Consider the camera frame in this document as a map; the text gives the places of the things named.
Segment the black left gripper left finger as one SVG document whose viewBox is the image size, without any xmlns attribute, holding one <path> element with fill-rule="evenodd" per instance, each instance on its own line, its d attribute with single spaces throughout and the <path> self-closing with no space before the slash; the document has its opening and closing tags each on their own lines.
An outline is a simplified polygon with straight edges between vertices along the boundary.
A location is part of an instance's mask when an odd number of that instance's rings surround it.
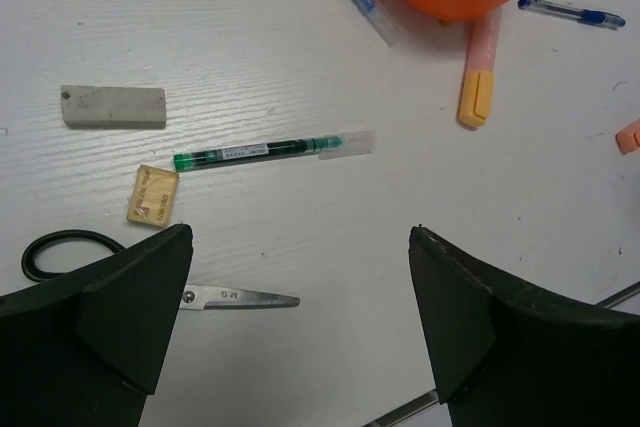
<svg viewBox="0 0 640 427">
<path fill-rule="evenodd" d="M 1 298 L 4 426 L 136 426 L 159 381 L 193 256 L 176 224 Z"/>
</svg>

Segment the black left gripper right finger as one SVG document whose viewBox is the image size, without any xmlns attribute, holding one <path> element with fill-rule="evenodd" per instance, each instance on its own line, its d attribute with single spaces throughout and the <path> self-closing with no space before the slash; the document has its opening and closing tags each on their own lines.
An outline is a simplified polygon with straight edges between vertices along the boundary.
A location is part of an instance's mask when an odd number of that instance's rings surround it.
<svg viewBox="0 0 640 427">
<path fill-rule="evenodd" d="M 534 285 L 416 226 L 409 264 L 456 426 L 635 426 L 639 318 Z"/>
</svg>

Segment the small yellow eraser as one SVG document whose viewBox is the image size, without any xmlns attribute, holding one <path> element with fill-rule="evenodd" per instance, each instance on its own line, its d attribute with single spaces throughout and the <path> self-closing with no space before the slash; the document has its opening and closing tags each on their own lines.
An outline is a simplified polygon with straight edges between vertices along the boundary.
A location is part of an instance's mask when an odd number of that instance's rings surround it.
<svg viewBox="0 0 640 427">
<path fill-rule="evenodd" d="M 126 218 L 130 222 L 165 228 L 177 192 L 176 172 L 140 165 Z"/>
</svg>

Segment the orange pink highlighter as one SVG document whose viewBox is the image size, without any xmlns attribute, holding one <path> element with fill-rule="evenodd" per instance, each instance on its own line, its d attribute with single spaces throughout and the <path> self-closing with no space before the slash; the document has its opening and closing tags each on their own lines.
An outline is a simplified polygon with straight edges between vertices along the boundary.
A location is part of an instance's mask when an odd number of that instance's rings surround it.
<svg viewBox="0 0 640 427">
<path fill-rule="evenodd" d="M 617 132 L 615 139 L 623 155 L 638 150 L 640 146 L 640 120 L 632 122 Z"/>
</svg>

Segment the black handled scissors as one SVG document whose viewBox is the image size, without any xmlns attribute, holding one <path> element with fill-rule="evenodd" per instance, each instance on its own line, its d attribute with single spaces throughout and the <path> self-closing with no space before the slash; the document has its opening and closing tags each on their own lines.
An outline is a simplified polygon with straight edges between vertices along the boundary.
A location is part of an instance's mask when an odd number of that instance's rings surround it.
<svg viewBox="0 0 640 427">
<path fill-rule="evenodd" d="M 55 231 L 31 242 L 23 252 L 21 269 L 30 281 L 41 283 L 60 275 L 59 272 L 42 270 L 36 262 L 37 256 L 45 249 L 57 243 L 88 241 L 99 244 L 112 254 L 125 249 L 116 240 L 98 232 L 68 229 Z M 266 293 L 245 289 L 233 289 L 221 286 L 186 285 L 181 297 L 181 310 L 265 310 L 295 308 L 300 305 L 298 297 Z"/>
</svg>

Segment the grey rectangular eraser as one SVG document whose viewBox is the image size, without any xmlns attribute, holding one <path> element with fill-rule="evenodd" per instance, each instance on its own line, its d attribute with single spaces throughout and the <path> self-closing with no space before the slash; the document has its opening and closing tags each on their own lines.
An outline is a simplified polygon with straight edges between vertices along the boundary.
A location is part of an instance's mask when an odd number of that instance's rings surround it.
<svg viewBox="0 0 640 427">
<path fill-rule="evenodd" d="M 161 88 L 60 87 L 61 111 L 70 128 L 163 129 L 167 112 Z"/>
</svg>

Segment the blue clear ballpoint pen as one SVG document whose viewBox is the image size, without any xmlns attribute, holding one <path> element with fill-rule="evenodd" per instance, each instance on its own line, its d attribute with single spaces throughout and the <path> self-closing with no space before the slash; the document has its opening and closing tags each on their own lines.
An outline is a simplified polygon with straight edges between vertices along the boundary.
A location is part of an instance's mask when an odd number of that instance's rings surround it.
<svg viewBox="0 0 640 427">
<path fill-rule="evenodd" d="M 622 17 L 597 10 L 580 9 L 569 5 L 560 5 L 544 0 L 518 0 L 518 8 L 550 17 L 571 20 L 592 27 L 618 30 L 626 26 Z"/>
</svg>

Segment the green ink pen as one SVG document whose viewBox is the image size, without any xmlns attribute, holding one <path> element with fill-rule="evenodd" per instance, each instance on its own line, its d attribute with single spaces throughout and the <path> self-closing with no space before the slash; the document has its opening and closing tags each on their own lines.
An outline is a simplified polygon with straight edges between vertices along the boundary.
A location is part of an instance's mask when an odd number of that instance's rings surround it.
<svg viewBox="0 0 640 427">
<path fill-rule="evenodd" d="M 178 173 L 184 173 L 305 156 L 330 160 L 370 154 L 375 141 L 375 133 L 364 130 L 176 154 L 173 164 Z"/>
</svg>

